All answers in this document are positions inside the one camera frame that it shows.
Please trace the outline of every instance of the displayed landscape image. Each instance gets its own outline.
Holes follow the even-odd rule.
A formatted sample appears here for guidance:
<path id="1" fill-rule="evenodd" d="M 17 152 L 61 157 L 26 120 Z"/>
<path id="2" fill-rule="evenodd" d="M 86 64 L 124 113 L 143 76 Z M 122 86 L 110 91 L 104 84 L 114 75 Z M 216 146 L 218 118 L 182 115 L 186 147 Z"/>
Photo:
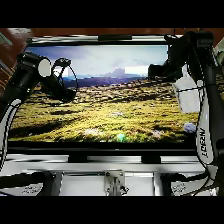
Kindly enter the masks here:
<path id="1" fill-rule="evenodd" d="M 27 49 L 48 57 L 71 59 L 79 89 L 62 104 L 38 85 L 13 121 L 9 140 L 34 142 L 184 143 L 184 124 L 198 113 L 180 112 L 170 83 L 147 79 L 150 64 L 163 64 L 166 46 L 67 46 Z M 75 78 L 65 70 L 67 88 Z"/>

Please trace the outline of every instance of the sky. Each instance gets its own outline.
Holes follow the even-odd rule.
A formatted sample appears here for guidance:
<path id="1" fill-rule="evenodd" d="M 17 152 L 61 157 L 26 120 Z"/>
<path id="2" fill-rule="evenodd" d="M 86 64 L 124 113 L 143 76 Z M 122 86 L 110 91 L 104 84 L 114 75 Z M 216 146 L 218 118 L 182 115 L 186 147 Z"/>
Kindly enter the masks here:
<path id="1" fill-rule="evenodd" d="M 163 64 L 167 59 L 164 45 L 46 46 L 29 47 L 27 51 L 48 57 L 52 66 L 58 58 L 70 59 L 78 78 L 103 75 L 118 68 L 128 74 L 147 75 L 150 64 Z"/>

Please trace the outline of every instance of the grassy field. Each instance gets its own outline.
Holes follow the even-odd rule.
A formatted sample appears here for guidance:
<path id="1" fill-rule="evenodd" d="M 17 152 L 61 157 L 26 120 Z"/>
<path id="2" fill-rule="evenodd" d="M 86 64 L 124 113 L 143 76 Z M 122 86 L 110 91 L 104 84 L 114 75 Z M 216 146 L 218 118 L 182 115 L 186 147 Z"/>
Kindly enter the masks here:
<path id="1" fill-rule="evenodd" d="M 184 142 L 184 123 L 196 124 L 197 118 L 180 112 L 171 84 L 85 87 L 69 104 L 37 91 L 16 114 L 9 140 Z"/>

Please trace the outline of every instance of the screen bezel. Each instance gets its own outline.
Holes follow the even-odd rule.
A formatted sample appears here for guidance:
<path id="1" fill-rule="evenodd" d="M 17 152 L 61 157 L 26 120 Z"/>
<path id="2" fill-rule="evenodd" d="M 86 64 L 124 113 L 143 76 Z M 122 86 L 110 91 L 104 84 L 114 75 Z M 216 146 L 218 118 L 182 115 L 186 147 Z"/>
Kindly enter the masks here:
<path id="1" fill-rule="evenodd" d="M 51 38 L 40 38 L 41 41 L 27 42 L 23 52 L 28 47 L 46 47 L 46 46 L 82 46 L 82 45 L 167 45 L 165 40 L 142 39 L 142 40 L 73 40 L 65 41 L 62 37 L 58 41 L 51 41 Z M 31 154 L 67 154 L 79 152 L 84 155 L 99 155 L 102 152 L 108 152 L 111 155 L 158 155 L 158 156 L 193 156 L 196 155 L 196 141 L 189 143 L 96 143 L 96 142 L 23 142 L 9 141 L 8 147 L 11 152 L 24 152 Z"/>

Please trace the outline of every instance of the brown wall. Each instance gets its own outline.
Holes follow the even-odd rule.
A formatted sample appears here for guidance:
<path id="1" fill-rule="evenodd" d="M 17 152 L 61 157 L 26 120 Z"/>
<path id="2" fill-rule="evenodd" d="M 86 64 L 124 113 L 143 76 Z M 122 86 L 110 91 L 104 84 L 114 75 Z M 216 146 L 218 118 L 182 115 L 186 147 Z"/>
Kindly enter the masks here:
<path id="1" fill-rule="evenodd" d="M 182 28 L 176 28 L 175 34 L 184 34 Z M 204 28 L 214 33 L 215 43 L 224 37 L 224 28 Z M 8 28 L 0 28 L 12 43 L 0 44 L 0 60 L 2 60 L 9 68 L 12 68 L 16 62 L 16 56 L 26 46 L 26 38 L 31 36 L 66 36 L 66 35 L 99 35 L 99 34 L 174 34 L 174 28 L 31 28 L 31 33 L 13 34 Z M 7 76 L 0 71 L 0 80 L 5 80 Z"/>

